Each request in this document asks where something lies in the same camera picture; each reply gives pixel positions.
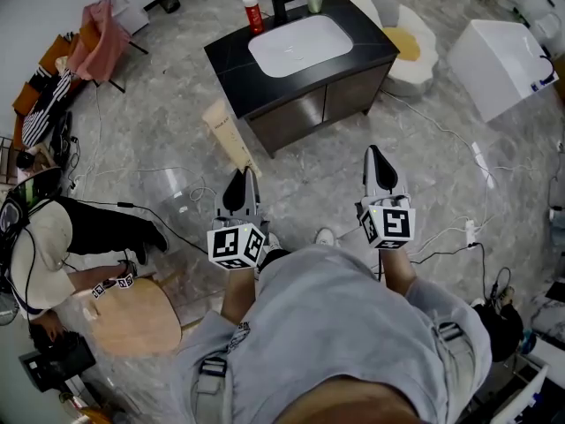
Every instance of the white bottle cap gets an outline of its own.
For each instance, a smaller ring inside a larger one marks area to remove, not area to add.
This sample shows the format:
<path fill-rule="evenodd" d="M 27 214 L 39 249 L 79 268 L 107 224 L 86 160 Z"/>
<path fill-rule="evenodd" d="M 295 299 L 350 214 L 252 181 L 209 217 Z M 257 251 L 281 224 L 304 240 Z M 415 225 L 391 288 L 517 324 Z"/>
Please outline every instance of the white bottle cap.
<path fill-rule="evenodd" d="M 252 8 L 259 4 L 259 0 L 243 0 L 246 8 Z"/>

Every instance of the bathroom vanity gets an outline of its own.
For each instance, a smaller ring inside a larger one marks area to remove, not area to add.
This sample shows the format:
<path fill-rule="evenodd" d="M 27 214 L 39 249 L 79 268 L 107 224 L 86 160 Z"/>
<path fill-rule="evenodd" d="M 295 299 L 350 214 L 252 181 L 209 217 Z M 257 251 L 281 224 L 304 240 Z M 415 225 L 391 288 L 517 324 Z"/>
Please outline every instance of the bathroom vanity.
<path fill-rule="evenodd" d="M 271 157 L 293 141 L 373 105 L 398 49 L 350 0 L 306 6 L 252 36 L 248 26 L 205 47 L 237 117 Z"/>

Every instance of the cabinet door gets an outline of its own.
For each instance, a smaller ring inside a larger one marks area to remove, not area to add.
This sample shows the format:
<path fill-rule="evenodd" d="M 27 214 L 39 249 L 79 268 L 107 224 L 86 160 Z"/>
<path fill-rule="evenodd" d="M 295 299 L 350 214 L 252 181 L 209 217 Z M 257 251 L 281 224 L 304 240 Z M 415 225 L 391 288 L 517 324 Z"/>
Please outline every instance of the cabinet door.
<path fill-rule="evenodd" d="M 249 122 L 270 155 L 305 137 L 314 131 L 316 125 L 321 124 L 325 93 L 326 87 L 314 89 Z"/>
<path fill-rule="evenodd" d="M 324 122 L 339 121 L 373 105 L 390 64 L 358 72 L 328 85 Z"/>

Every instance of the red bottle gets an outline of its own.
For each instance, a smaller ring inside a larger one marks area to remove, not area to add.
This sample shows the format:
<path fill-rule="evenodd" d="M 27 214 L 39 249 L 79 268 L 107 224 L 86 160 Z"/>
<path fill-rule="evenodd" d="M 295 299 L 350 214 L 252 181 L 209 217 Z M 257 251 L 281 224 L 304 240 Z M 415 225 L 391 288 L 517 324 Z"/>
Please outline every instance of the red bottle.
<path fill-rule="evenodd" d="M 249 19 L 249 26 L 253 34 L 263 33 L 263 18 L 259 9 L 259 2 L 257 0 L 244 0 L 245 12 Z"/>

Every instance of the faucet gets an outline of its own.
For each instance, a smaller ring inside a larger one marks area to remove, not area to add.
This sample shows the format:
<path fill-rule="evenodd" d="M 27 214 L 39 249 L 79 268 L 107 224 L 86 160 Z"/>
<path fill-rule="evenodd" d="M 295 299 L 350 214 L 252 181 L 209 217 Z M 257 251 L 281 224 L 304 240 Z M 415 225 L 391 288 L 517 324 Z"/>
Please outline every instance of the faucet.
<path fill-rule="evenodd" d="M 285 5 L 295 0 L 271 0 L 273 2 L 273 11 L 275 12 L 275 26 L 286 24 L 289 16 L 286 13 Z"/>

